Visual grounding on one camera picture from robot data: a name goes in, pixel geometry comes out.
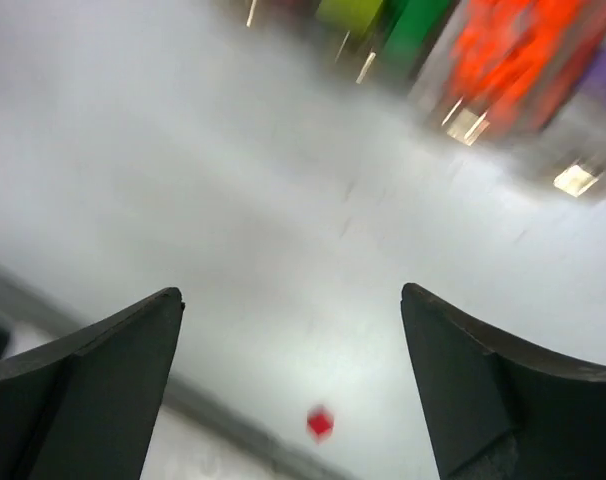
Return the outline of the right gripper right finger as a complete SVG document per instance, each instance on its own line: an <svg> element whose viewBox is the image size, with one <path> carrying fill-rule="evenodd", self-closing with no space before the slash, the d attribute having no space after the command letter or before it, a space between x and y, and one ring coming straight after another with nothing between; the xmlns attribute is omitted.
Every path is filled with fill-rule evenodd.
<svg viewBox="0 0 606 480"><path fill-rule="evenodd" d="M487 324L415 283L409 356L442 479L606 479L606 366Z"/></svg>

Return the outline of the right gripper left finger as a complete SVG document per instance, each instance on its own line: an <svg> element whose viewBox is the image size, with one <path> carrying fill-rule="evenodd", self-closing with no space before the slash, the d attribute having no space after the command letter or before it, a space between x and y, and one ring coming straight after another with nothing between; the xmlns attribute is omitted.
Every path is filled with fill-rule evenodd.
<svg viewBox="0 0 606 480"><path fill-rule="evenodd" d="M166 288L0 360L0 479L139 478L184 308Z"/></svg>

